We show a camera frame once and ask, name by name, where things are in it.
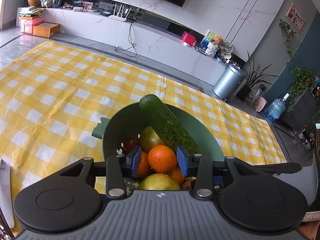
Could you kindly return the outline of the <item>green cucumber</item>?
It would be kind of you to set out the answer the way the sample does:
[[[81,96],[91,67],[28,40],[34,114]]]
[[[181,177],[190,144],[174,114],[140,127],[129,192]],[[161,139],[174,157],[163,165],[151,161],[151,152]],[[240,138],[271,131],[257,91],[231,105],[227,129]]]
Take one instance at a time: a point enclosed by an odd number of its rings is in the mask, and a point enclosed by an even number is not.
[[[155,94],[143,96],[139,101],[139,108],[156,134],[173,151],[182,146],[191,155],[201,152],[176,115]]]

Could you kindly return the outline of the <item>brown kiwi fruit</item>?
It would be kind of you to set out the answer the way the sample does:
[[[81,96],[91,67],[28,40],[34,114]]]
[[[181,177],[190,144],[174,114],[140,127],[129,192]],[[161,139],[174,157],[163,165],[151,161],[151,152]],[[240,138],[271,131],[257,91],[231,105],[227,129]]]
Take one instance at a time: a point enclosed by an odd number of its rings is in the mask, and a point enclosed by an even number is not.
[[[196,177],[187,177],[181,185],[182,190],[193,191]]]

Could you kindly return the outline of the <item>orange fruit left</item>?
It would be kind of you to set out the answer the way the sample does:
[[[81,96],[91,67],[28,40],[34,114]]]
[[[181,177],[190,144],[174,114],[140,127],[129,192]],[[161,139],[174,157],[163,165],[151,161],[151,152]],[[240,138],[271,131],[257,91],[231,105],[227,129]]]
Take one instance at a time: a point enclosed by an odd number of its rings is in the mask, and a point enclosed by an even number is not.
[[[148,154],[145,152],[141,152],[141,160],[140,165],[135,175],[138,179],[144,179],[151,174],[151,168],[148,163]]]

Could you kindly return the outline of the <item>orange fruit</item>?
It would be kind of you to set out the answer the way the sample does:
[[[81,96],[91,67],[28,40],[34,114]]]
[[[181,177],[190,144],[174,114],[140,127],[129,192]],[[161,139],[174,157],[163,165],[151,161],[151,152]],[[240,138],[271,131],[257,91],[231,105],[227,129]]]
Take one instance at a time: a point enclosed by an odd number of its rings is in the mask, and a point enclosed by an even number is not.
[[[184,175],[182,174],[181,170],[179,167],[175,167],[173,170],[171,170],[169,173],[168,173],[168,176],[173,179],[174,181],[176,181],[176,183],[178,183],[179,185],[182,185],[184,180],[185,180],[185,177]]]
[[[156,173],[170,173],[177,165],[174,151],[165,145],[157,145],[148,153],[148,163]]]
[[[140,165],[135,175],[138,179],[144,179],[151,174],[151,168],[148,163],[148,154],[145,152],[141,152],[141,160]]]

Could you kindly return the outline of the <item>red apple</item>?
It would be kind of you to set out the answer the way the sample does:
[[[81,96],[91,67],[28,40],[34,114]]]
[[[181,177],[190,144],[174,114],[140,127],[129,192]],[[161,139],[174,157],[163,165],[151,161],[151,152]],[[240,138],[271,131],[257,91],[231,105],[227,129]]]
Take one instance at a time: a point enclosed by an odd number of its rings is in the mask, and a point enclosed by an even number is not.
[[[130,153],[135,146],[139,146],[139,145],[140,145],[139,140],[134,137],[128,137],[121,143],[121,146],[123,148],[123,152],[125,155]]]

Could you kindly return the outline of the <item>yellow pear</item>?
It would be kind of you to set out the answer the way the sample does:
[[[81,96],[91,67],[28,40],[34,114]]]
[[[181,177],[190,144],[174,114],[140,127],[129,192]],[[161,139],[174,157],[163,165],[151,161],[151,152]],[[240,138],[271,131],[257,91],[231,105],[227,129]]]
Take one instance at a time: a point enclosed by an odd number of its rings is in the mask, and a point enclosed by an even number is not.
[[[180,185],[169,175],[164,173],[155,173],[146,177],[138,186],[138,190],[151,191],[176,191],[180,190]]]

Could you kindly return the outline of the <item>water bottle jug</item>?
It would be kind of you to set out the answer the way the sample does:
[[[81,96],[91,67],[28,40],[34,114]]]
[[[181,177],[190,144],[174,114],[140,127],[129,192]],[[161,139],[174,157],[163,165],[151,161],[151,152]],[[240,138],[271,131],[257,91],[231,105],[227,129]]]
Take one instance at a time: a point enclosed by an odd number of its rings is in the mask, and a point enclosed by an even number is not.
[[[286,101],[289,98],[289,93],[286,93],[283,98],[276,98],[264,111],[268,122],[275,122],[285,111]]]

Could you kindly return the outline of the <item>silver trash can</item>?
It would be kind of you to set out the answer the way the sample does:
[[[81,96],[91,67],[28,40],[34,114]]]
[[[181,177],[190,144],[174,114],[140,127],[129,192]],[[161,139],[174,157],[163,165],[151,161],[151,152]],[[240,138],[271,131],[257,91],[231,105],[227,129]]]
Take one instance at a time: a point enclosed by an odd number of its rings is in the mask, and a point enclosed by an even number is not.
[[[230,102],[233,93],[246,78],[246,73],[239,67],[229,64],[213,87],[214,97]]]

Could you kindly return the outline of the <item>yellow checkered tablecloth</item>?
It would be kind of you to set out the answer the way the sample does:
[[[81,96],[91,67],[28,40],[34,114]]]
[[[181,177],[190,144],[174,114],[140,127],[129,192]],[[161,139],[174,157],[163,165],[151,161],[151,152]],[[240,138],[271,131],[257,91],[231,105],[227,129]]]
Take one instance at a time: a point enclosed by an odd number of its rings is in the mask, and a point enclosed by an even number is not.
[[[1,158],[12,196],[83,157],[102,161],[93,128],[145,94],[197,118],[226,156],[285,161],[267,122],[161,75],[46,41],[1,68]]]

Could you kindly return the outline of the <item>white tv cabinet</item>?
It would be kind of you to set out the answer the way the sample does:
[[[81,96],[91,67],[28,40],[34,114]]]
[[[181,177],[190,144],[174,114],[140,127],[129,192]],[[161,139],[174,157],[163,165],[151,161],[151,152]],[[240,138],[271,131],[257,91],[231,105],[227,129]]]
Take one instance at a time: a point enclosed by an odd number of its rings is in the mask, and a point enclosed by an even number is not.
[[[121,47],[127,54],[137,53],[211,85],[216,84],[226,69],[215,59],[182,45],[178,38],[140,23],[112,20],[97,12],[54,8],[46,9],[43,19],[60,24],[63,34]]]

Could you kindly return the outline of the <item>hanging ivy plant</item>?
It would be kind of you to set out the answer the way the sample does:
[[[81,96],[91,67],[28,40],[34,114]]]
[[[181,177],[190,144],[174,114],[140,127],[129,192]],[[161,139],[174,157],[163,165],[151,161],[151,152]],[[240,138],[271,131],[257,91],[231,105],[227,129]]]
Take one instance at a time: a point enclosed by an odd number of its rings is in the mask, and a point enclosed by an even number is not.
[[[289,23],[282,19],[279,20],[279,26],[281,28],[281,34],[284,38],[283,43],[286,44],[287,54],[290,57],[287,65],[291,67],[291,73],[295,76],[289,87],[290,96],[288,100],[288,106],[293,108],[296,104],[295,99],[314,83],[316,73],[313,70],[299,67],[292,62],[297,49],[297,46],[295,45],[296,32],[291,28]]]

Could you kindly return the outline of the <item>red box on shelf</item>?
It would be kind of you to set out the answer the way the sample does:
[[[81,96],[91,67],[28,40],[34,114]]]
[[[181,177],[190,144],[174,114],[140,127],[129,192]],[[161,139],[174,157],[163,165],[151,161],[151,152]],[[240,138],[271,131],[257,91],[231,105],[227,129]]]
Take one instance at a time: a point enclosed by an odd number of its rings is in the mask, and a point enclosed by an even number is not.
[[[196,44],[196,37],[186,31],[181,36],[181,42],[184,46],[194,46]]]

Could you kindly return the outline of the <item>teddy bear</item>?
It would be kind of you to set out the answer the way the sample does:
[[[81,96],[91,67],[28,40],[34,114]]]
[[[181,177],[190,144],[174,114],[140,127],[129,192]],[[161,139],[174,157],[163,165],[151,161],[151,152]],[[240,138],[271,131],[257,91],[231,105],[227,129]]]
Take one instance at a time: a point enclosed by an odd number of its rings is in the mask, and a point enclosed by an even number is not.
[[[223,41],[223,38],[220,35],[215,34],[212,37],[211,42],[213,45],[218,46],[220,49],[224,48],[225,43]]]

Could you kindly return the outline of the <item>orange shoe box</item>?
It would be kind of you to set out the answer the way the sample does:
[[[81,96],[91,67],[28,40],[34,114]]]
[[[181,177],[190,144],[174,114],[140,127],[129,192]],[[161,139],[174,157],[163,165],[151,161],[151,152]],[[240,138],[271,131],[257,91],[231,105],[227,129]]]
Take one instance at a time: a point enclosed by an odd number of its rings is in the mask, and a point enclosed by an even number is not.
[[[56,23],[41,23],[33,27],[33,35],[39,37],[50,38],[59,33],[60,25]]]

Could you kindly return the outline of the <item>framed wall picture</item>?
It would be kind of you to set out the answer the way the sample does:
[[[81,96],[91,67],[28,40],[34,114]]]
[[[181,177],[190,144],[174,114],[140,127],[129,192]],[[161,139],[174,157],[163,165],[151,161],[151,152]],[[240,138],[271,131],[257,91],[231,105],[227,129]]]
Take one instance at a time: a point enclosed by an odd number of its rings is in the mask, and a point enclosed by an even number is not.
[[[296,28],[296,30],[300,32],[305,23],[305,20],[293,3],[291,4],[286,16]]]

